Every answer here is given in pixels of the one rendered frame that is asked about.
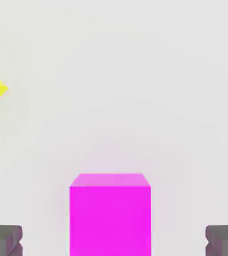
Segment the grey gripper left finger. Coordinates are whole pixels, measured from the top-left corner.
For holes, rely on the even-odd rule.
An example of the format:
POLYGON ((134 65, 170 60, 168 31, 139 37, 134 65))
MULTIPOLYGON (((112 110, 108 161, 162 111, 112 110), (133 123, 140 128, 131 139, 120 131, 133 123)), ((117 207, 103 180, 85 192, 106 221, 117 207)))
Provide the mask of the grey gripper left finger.
POLYGON ((22 238, 20 225, 0 225, 0 256, 23 256, 22 238))

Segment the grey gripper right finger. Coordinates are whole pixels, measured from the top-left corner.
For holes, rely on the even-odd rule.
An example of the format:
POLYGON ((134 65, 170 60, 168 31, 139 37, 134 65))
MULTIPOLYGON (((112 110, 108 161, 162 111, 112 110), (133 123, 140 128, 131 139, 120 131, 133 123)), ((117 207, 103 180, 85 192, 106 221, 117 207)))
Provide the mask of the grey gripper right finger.
POLYGON ((228 256, 228 225, 208 225, 205 237, 205 256, 228 256))

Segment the small magenta cube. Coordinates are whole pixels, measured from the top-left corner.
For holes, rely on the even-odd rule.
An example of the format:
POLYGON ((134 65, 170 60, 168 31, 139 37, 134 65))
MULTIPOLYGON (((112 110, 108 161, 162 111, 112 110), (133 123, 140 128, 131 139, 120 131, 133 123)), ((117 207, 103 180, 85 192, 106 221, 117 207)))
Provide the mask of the small magenta cube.
POLYGON ((141 173, 81 173, 69 223, 70 256, 151 256, 151 186, 141 173))

